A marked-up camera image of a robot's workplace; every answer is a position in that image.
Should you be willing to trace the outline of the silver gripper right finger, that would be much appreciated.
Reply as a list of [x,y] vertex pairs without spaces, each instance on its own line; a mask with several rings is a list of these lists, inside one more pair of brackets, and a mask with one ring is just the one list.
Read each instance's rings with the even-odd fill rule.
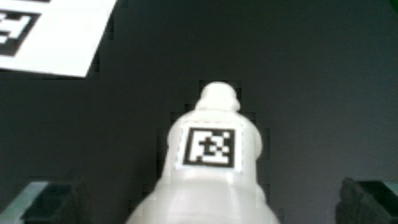
[[343,179],[338,224],[398,224],[398,181]]

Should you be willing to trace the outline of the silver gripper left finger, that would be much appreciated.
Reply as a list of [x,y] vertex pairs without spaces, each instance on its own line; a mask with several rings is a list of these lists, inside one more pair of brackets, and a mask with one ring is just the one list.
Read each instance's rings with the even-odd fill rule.
[[0,212],[0,224],[80,224],[75,205],[73,184],[34,181]]

